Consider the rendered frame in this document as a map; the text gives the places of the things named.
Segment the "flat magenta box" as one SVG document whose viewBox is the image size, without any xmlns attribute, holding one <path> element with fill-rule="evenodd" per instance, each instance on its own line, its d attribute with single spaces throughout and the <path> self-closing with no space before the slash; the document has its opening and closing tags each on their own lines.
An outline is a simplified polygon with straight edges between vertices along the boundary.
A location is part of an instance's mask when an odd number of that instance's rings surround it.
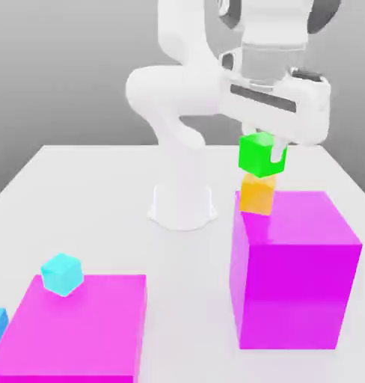
<svg viewBox="0 0 365 383">
<path fill-rule="evenodd" d="M 147 279 L 87 275 L 67 297 L 34 276 L 0 341 L 0 383 L 138 383 Z"/>
</svg>

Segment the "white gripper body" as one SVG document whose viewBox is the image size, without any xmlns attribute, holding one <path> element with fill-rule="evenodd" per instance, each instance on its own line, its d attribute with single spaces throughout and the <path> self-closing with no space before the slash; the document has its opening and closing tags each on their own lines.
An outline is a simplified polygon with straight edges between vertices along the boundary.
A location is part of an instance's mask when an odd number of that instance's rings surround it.
<svg viewBox="0 0 365 383">
<path fill-rule="evenodd" d="M 271 88 L 252 88 L 248 80 L 224 74 L 220 113 L 288 142 L 314 145 L 328 135 L 330 98 L 331 85 L 323 76 L 287 73 Z"/>
</svg>

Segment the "small cyan cube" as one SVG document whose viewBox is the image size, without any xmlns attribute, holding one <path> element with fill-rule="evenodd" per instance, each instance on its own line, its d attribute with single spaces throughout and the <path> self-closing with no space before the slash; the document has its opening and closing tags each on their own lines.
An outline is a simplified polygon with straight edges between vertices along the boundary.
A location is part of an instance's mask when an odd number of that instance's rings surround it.
<svg viewBox="0 0 365 383">
<path fill-rule="evenodd" d="M 81 261 L 66 254 L 55 255 L 40 270 L 44 287 L 61 297 L 67 297 L 84 281 Z"/>
</svg>

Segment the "small orange cube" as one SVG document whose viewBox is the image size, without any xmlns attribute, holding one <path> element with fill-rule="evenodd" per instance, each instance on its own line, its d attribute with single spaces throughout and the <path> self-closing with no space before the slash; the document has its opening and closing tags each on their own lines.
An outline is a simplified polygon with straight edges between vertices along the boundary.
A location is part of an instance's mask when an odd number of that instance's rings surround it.
<svg viewBox="0 0 365 383">
<path fill-rule="evenodd" d="M 243 178 L 239 210 L 259 215 L 270 215 L 276 186 L 276 176 L 256 177 L 246 174 Z"/>
</svg>

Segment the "tall magenta box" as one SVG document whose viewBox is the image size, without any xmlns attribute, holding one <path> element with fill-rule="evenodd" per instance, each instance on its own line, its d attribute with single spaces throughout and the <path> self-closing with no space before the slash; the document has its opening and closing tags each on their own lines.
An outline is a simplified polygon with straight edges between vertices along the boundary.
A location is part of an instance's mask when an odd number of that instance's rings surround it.
<svg viewBox="0 0 365 383">
<path fill-rule="evenodd" d="M 236 209 L 230 296 L 241 349 L 335 349 L 362 244 L 323 191 Z"/>
</svg>

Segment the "small green cube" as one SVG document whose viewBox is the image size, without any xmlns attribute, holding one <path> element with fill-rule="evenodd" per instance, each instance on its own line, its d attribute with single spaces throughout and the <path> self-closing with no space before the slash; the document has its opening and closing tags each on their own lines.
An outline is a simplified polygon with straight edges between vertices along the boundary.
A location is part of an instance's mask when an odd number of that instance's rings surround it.
<svg viewBox="0 0 365 383">
<path fill-rule="evenodd" d="M 268 177 L 283 172 L 287 148 L 279 162 L 271 161 L 274 137 L 267 132 L 244 135 L 239 139 L 239 167 L 256 177 Z"/>
</svg>

